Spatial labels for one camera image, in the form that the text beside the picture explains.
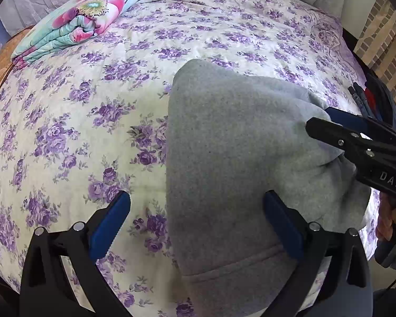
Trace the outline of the person's right hand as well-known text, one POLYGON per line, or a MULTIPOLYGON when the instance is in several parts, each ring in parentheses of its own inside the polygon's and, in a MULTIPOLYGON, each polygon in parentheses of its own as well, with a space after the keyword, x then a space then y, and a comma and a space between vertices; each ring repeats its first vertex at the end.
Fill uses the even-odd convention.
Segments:
POLYGON ((396 199, 389 197, 386 193, 380 193, 376 237, 379 240, 390 241, 393 235, 393 224, 396 225, 396 199))

